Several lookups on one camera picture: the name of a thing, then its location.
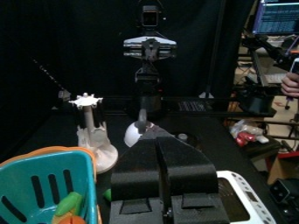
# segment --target teal plastic basket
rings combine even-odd
[[[98,224],[93,165],[78,150],[18,159],[0,167],[0,223],[52,223],[69,192],[82,196],[78,216]]]

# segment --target computer monitor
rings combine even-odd
[[[253,34],[299,34],[299,1],[257,0]]]

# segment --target desk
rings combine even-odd
[[[125,115],[106,115],[106,134],[110,143],[114,145],[118,155],[128,150],[124,144],[124,134],[126,126],[133,122]],[[154,122],[168,132],[191,133],[199,140],[203,153],[215,164],[217,171],[236,172],[251,184],[256,195],[272,214],[277,224],[285,223],[279,213],[275,202],[272,201],[267,182],[257,173],[255,166],[247,158],[245,153],[237,147],[227,129],[220,121],[212,117],[203,116],[177,116],[169,115]],[[77,145],[76,126],[70,114],[52,115],[42,126],[33,133],[17,154],[24,154],[41,147],[61,145]],[[97,203],[101,210],[104,224],[108,224],[108,204],[102,199],[102,192],[109,188],[110,171],[97,175]]]

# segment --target camera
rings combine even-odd
[[[154,28],[158,21],[158,9],[154,5],[142,6],[141,24],[144,28]]]

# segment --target black backdrop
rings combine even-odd
[[[162,94],[197,96],[205,91],[215,47],[220,0],[162,0],[158,32],[177,44],[177,57],[158,60]],[[2,151],[33,128],[54,104],[58,88],[38,60],[72,92],[130,95],[138,59],[122,56],[122,42],[138,37],[137,0],[0,1],[0,117]],[[239,40],[253,0],[227,0],[211,94],[229,96]]]

